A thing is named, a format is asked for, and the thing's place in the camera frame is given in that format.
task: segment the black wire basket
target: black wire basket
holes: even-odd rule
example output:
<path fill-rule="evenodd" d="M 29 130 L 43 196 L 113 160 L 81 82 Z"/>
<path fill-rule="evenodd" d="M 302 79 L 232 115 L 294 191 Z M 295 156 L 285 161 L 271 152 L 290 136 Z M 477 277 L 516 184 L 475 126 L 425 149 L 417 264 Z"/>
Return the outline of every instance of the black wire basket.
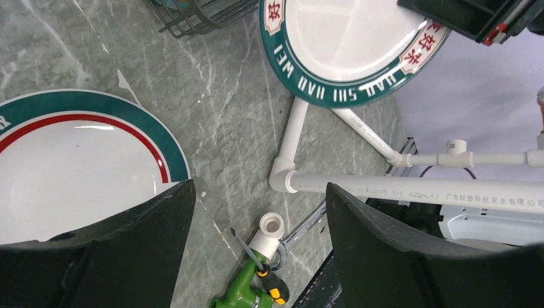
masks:
<path fill-rule="evenodd" d="M 176 39 L 206 34 L 255 11 L 259 0 L 148 0 L 164 27 Z"/>

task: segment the marble countertop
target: marble countertop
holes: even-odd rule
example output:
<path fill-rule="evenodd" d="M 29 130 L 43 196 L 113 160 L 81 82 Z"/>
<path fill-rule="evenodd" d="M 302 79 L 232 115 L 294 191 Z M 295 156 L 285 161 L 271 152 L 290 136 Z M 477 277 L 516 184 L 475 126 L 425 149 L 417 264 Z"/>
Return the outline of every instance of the marble countertop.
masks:
<path fill-rule="evenodd" d="M 199 196 L 172 307 L 207 307 L 245 258 L 231 226 L 249 240 L 261 215 L 274 211 L 290 231 L 323 195 L 269 188 L 293 98 L 269 67 L 257 15 L 179 40 L 159 34 L 161 25 L 145 0 L 1 1 L 0 101 L 81 88 L 155 114 L 181 144 Z M 392 98 L 356 112 L 394 148 L 404 143 Z M 331 111 L 312 106 L 296 163 L 353 175 L 380 175 L 387 166 Z M 293 301 L 330 250 L 323 219 L 278 272 Z"/>

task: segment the white plate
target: white plate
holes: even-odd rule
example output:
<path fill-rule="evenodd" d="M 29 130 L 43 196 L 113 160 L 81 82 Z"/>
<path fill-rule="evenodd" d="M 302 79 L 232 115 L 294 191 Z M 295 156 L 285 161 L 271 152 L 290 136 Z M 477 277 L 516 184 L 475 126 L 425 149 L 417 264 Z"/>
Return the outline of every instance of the white plate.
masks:
<path fill-rule="evenodd" d="M 396 0 L 260 0 L 260 24 L 268 60 L 284 85 L 329 108 L 389 95 L 450 33 Z"/>
<path fill-rule="evenodd" d="M 87 90 L 0 104 L 0 244 L 46 241 L 189 178 L 176 139 L 129 101 Z"/>

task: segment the screwdriver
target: screwdriver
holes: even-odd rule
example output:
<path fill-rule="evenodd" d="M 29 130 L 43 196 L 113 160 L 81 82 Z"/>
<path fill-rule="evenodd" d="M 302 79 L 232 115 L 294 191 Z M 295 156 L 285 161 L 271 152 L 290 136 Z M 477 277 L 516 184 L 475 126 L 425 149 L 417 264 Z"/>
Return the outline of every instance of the screwdriver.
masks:
<path fill-rule="evenodd" d="M 230 229 L 230 233 L 232 233 L 232 236 L 234 236 L 242 248 L 244 248 L 244 251 L 250 256 L 251 260 L 257 265 L 257 276 L 260 278 L 264 289 L 274 299 L 274 302 L 280 305 L 286 304 L 289 301 L 289 288 L 287 284 L 271 271 L 270 265 L 259 261 L 253 250 L 236 234 L 233 228 Z"/>

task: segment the pvc tee fitting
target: pvc tee fitting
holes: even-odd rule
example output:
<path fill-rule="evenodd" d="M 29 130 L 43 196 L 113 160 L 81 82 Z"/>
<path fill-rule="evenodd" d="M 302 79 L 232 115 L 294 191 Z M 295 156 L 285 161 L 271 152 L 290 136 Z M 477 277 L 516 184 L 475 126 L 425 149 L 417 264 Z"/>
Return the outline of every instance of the pvc tee fitting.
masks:
<path fill-rule="evenodd" d="M 280 246 L 280 239 L 284 234 L 284 219 L 277 213 L 267 213 L 261 217 L 259 230 L 251 240 L 249 247 L 270 261 Z"/>

